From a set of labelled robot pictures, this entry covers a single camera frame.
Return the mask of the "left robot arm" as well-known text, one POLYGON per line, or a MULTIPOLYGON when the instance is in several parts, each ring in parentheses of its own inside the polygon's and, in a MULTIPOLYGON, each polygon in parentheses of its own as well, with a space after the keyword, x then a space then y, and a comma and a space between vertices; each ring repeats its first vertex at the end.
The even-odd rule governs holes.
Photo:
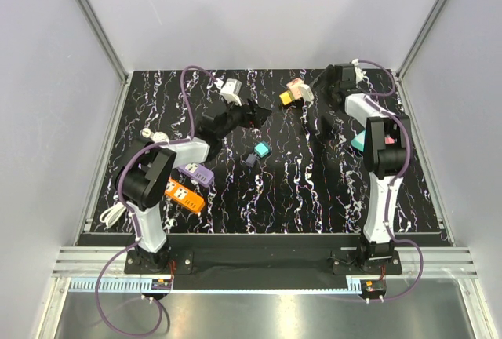
POLYGON ((222 108, 218 114, 204 114, 195 125, 195 134, 188 138, 154 140, 139 136, 117 169, 118 199, 129 211, 135 244, 144 251, 142 264, 151 272, 163 272, 169 265, 169 254, 163 249, 167 236, 162 228, 160 202, 171 172, 190 163, 212 161, 228 134, 238 127, 260 129, 272 113, 251 99, 241 105, 224 104, 222 108))

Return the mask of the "yellow plug adapter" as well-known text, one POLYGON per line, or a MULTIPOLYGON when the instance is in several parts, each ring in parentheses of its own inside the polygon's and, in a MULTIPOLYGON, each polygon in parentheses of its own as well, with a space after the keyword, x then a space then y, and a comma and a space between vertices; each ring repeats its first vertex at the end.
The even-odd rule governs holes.
POLYGON ((279 95, 282 105, 287 106, 294 102, 295 98, 290 91, 285 91, 279 95))

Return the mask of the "purple power strip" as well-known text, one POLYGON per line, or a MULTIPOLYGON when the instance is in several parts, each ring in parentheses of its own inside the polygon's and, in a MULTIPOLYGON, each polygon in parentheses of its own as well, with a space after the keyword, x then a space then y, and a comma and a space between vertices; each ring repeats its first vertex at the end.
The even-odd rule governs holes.
POLYGON ((214 182, 214 173, 201 164, 189 163, 178 166, 177 170, 205 188, 214 182))

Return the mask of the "white pink socket adapter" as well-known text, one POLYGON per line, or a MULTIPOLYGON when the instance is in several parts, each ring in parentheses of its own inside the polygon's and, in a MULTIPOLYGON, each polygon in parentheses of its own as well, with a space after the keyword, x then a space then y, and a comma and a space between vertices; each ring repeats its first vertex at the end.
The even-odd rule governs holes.
POLYGON ((286 87, 295 100, 303 99, 306 102, 312 102, 314 100, 314 94, 312 93, 311 87, 301 78, 295 78, 288 82, 286 87))

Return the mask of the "dark purple plug adapter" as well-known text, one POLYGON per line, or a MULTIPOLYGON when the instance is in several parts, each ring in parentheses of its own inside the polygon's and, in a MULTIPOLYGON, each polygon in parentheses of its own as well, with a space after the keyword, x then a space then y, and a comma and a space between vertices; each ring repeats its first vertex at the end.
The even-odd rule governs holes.
POLYGON ((257 155, 254 154, 254 153, 251 153, 247 156, 246 160, 245 160, 245 164, 248 166, 248 167, 254 167, 255 164, 256 164, 256 161, 257 161, 257 155))

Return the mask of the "orange power strip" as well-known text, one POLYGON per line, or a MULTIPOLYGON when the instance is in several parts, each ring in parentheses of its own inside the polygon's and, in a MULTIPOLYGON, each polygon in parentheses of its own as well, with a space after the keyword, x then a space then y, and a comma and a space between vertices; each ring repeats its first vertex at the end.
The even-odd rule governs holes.
POLYGON ((165 196, 196 215, 200 215, 206 205, 203 197, 172 178, 169 178, 166 185, 165 196))

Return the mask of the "teal plug adapter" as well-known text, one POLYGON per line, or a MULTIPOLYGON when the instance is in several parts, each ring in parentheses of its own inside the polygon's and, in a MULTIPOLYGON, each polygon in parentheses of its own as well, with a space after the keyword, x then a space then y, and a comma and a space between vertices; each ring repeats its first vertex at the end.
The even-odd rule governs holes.
POLYGON ((260 157, 264 158, 265 156, 269 155, 271 153, 271 148, 270 146, 265 143, 265 142, 260 142, 254 147, 254 153, 260 157))

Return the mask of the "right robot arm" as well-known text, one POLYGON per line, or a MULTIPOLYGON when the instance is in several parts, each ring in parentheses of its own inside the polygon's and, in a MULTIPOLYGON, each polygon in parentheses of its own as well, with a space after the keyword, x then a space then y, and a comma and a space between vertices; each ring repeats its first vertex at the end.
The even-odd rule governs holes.
POLYGON ((377 93, 359 89, 358 84, 365 77, 357 60, 330 64, 313 86, 330 108, 342 111, 365 127, 363 163, 370 179, 369 208, 360 243, 349 262, 370 274, 394 261, 395 207, 411 160, 412 141, 407 115, 396 115, 373 99, 377 93))

